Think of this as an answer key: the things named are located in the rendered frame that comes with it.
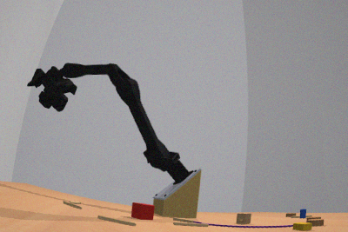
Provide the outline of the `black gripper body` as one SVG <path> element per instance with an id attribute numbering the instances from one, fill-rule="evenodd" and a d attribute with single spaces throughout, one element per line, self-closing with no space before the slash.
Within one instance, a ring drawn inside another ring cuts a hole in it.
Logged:
<path id="1" fill-rule="evenodd" d="M 58 94 L 61 96 L 61 100 L 59 101 L 56 110 L 57 110 L 57 112 L 63 111 L 64 107 L 66 106 L 66 103 L 68 102 L 68 97 L 66 97 L 66 95 L 64 94 L 64 92 L 66 90 L 66 85 L 65 85 L 64 81 L 61 80 L 60 78 L 57 78 L 56 80 L 50 79 L 47 82 L 47 80 L 45 79 L 46 74 L 43 72 L 42 69 L 37 69 L 35 71 L 34 76 L 32 77 L 32 79 L 34 79 L 34 77 L 36 76 L 36 73 L 38 71 L 42 74 L 42 78 L 40 79 L 40 83 L 38 84 L 37 87 L 39 87 L 42 84 L 45 87 L 44 91 L 48 95 L 52 94 L 54 92 L 58 92 Z"/>

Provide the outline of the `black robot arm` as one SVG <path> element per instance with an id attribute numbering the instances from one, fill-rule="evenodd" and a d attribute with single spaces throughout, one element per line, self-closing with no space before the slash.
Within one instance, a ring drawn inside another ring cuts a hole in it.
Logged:
<path id="1" fill-rule="evenodd" d="M 144 107 L 140 101 L 139 85 L 136 79 L 130 77 L 114 63 L 104 65 L 82 65 L 79 63 L 66 63 L 60 70 L 55 66 L 51 66 L 46 72 L 45 79 L 47 82 L 52 79 L 60 78 L 66 85 L 65 93 L 75 95 L 77 86 L 68 78 L 78 78 L 84 75 L 109 75 L 111 82 L 114 84 L 117 93 L 122 98 L 122 101 L 127 104 L 130 112 L 140 130 L 144 139 L 147 150 L 144 156 L 147 163 L 150 163 L 152 168 L 161 169 L 175 181 L 173 185 L 181 183 L 187 176 L 194 171 L 188 171 L 179 161 L 178 153 L 169 152 L 168 149 L 158 140 L 148 116 L 144 111 Z M 63 78 L 66 77 L 66 78 Z"/>

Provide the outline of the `red cube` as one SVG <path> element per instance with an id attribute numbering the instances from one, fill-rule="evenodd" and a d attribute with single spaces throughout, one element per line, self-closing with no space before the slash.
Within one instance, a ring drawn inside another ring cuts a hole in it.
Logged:
<path id="1" fill-rule="evenodd" d="M 131 217 L 134 217 L 140 220 L 153 220 L 154 211 L 155 211 L 154 205 L 133 202 Z"/>

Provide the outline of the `blue cylinder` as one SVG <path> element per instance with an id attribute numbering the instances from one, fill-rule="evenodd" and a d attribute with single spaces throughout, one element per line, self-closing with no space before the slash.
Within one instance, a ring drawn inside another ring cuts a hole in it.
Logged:
<path id="1" fill-rule="evenodd" d="M 306 209 L 300 209 L 300 218 L 306 218 Z"/>

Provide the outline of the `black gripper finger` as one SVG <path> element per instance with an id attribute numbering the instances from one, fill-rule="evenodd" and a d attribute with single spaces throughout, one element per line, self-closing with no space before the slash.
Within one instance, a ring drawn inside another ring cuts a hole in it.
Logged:
<path id="1" fill-rule="evenodd" d="M 38 71 L 37 73 L 36 73 L 36 76 L 34 77 L 34 79 L 32 79 L 32 81 L 30 81 L 28 84 L 27 84 L 27 86 L 29 87 L 29 86 L 36 86 L 36 88 L 37 88 L 37 86 L 38 86 L 38 84 L 40 83 L 40 79 L 42 78 L 42 74 Z"/>
<path id="2" fill-rule="evenodd" d="M 49 95 L 43 97 L 40 100 L 40 102 L 48 103 L 48 104 L 52 105 L 52 107 L 54 109 L 56 109 L 60 100 L 61 100 L 61 96 L 58 94 L 58 92 L 54 92 L 52 94 L 49 94 Z"/>

